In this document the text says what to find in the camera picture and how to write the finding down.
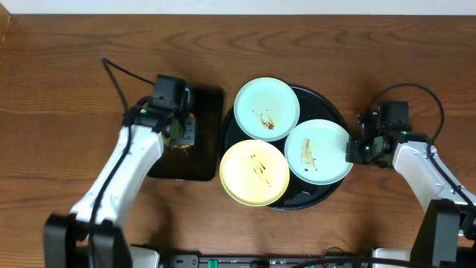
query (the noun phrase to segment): wooden table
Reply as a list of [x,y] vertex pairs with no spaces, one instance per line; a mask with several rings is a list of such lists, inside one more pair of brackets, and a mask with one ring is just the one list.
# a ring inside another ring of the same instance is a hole
[[[99,55],[157,74],[221,86],[225,111],[256,77],[329,98],[351,132],[356,114],[394,83],[432,88],[446,109],[436,146],[476,191],[476,18],[431,16],[13,16],[0,50],[0,266],[42,267],[42,225],[67,214],[106,163],[121,105]],[[118,74],[129,102],[150,86]],[[432,135],[434,101],[416,89],[414,130]],[[355,166],[323,203],[301,211],[240,205],[210,182],[147,178],[127,223],[130,243],[166,252],[319,255],[409,248],[423,211],[393,170]]]

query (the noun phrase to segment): sauce stain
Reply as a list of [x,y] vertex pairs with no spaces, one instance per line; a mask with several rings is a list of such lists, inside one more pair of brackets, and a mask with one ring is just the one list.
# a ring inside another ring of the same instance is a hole
[[254,164],[253,171],[256,173],[258,178],[260,178],[261,181],[265,182],[269,187],[271,187],[271,184],[269,184],[268,178],[266,174],[264,173],[266,170],[266,167],[263,165],[263,163],[260,160],[256,159],[255,155],[251,156],[251,160],[253,161],[253,164]]
[[308,138],[304,138],[303,146],[301,147],[300,151],[300,162],[301,164],[312,165],[315,171],[318,171],[315,166],[315,158],[312,157],[311,147],[309,146],[310,142],[311,140],[309,140]]
[[260,122],[261,122],[261,124],[263,125],[264,128],[267,128],[268,130],[273,130],[274,129],[274,121],[273,121],[273,118],[271,118],[271,116],[269,114],[268,114],[268,120],[265,120],[265,118],[263,117],[262,112],[260,114],[258,114],[255,111],[252,111],[252,112],[255,115],[258,116],[258,118],[260,119]]

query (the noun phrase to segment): yellow plate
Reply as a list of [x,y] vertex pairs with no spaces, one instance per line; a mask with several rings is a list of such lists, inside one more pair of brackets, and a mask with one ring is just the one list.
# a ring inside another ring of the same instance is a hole
[[236,201],[252,206],[278,200],[289,184],[289,166],[273,145],[258,140],[232,146],[220,163],[223,187]]

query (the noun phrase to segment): round tray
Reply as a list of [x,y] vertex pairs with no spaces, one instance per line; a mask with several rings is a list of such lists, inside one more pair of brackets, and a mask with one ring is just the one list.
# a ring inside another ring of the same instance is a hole
[[[339,124],[348,131],[342,115],[324,96],[301,86],[291,86],[291,88],[296,93],[300,105],[300,116],[297,124],[311,119],[325,119]],[[233,107],[231,107],[230,111],[225,116],[225,121],[223,122],[220,133],[220,143],[218,148],[220,158],[223,157],[225,152],[231,146],[247,139],[251,139],[251,137],[246,135],[239,128],[234,117]],[[283,153],[285,141],[286,137],[269,143],[273,144]],[[297,178],[291,171],[289,185],[286,192],[284,192],[282,197],[276,202],[267,206],[269,208],[283,210],[308,208],[325,200],[335,191],[335,189],[337,189],[343,180],[344,179],[341,179],[330,185],[313,185]]]

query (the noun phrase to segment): white background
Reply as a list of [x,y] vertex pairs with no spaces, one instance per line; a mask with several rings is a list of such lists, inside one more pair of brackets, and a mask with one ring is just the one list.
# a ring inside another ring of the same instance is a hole
[[16,13],[476,15],[476,0],[0,0]]

